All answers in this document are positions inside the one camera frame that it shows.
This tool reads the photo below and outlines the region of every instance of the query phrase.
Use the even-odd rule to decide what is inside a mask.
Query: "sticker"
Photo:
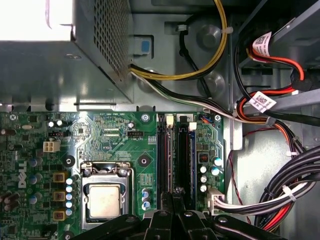
[[[269,55],[269,42],[271,39],[271,31],[258,37],[252,44],[252,48],[262,56],[270,57]]]
[[[256,94],[250,99],[249,103],[261,113],[264,113],[266,110],[272,108],[277,102],[264,95],[262,92],[257,91]]]

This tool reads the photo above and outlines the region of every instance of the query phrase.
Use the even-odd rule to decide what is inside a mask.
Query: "white cable tie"
[[[234,28],[232,26],[228,26],[225,29],[221,29],[220,31],[222,34],[232,34],[234,32]]]
[[[287,194],[291,198],[292,202],[297,201],[296,197],[292,194],[292,191],[288,186],[283,185],[282,190],[285,194]]]
[[[299,153],[296,151],[287,151],[286,152],[287,157],[292,157],[292,156],[297,156],[297,155],[299,155]]]
[[[188,30],[188,25],[185,25],[185,24],[179,24],[176,29],[177,32],[182,32],[187,30]]]

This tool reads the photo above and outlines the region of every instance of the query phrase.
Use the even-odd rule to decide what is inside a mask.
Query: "green circuit board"
[[[208,154],[207,162],[197,160],[195,181],[206,175],[208,187],[224,192],[223,169],[219,176],[210,174],[214,159],[224,158],[223,123],[204,122],[197,112],[188,115],[197,122],[195,156]],[[121,214],[142,218],[156,209],[157,117],[156,112],[0,113],[0,240],[62,240],[65,233],[86,231],[83,163],[129,164],[132,170],[125,190],[122,185],[104,189],[118,191],[126,196],[125,203],[130,201],[125,212],[124,203],[119,203]],[[199,172],[202,165],[207,167],[204,174]],[[74,176],[79,177],[67,189],[66,180]],[[143,191],[148,192],[147,209]],[[196,191],[196,208],[204,211],[205,193]],[[72,194],[72,207],[67,204],[68,194]],[[101,221],[94,217],[93,223]]]

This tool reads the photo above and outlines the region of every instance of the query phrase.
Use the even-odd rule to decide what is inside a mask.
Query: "white wire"
[[[166,99],[169,99],[169,100],[172,100],[172,101],[175,101],[175,102],[178,102],[178,103],[181,103],[181,104],[187,104],[187,105],[195,105],[195,106],[201,106],[201,107],[205,107],[207,109],[210,109],[214,112],[216,112],[217,114],[220,114],[228,119],[232,119],[234,121],[237,121],[237,122],[241,122],[241,123],[250,123],[248,121],[244,121],[244,120],[241,120],[241,119],[238,119],[236,118],[235,116],[233,115],[229,115],[229,114],[226,114],[222,111],[220,111],[219,109],[217,109],[216,107],[214,106],[211,106],[209,104],[206,104],[206,103],[202,103],[202,102],[198,102],[198,101],[190,101],[190,100],[183,100],[183,99],[179,99],[179,98],[176,98],[176,97],[172,97],[172,96],[168,96],[166,95],[165,93],[163,93],[162,91],[160,91],[159,89],[157,89],[155,86],[153,86],[148,80],[146,80],[145,78],[135,74],[134,72],[131,72],[131,74],[133,76],[135,76],[136,78],[140,79],[141,81],[143,81],[144,83],[148,84],[154,91],[156,91],[158,94],[160,94],[162,97],[166,98]]]
[[[261,203],[257,203],[257,204],[252,204],[252,205],[228,204],[228,203],[225,203],[225,202],[221,201],[218,197],[215,197],[214,200],[215,200],[216,204],[217,204],[218,206],[220,206],[221,208],[224,208],[224,209],[239,209],[239,210],[241,210],[241,209],[247,208],[247,207],[263,206],[264,204],[273,203],[273,202],[276,202],[276,201],[285,199],[285,198],[289,197],[290,194],[294,194],[294,193],[296,193],[297,191],[299,191],[300,189],[302,189],[306,184],[307,184],[307,182],[300,183],[298,186],[296,186],[295,188],[293,188],[293,189],[291,190],[291,193],[285,193],[285,194],[281,195],[280,197],[277,197],[277,198],[272,199],[272,200],[270,200],[270,201],[265,201],[265,202],[261,202]]]

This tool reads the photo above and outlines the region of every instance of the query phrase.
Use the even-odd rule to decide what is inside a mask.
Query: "dell logo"
[[[25,189],[27,187],[27,183],[26,183],[27,175],[26,175],[26,172],[27,172],[27,162],[24,161],[23,163],[19,163],[19,175],[18,175],[19,184],[18,184],[18,187],[20,189]]]

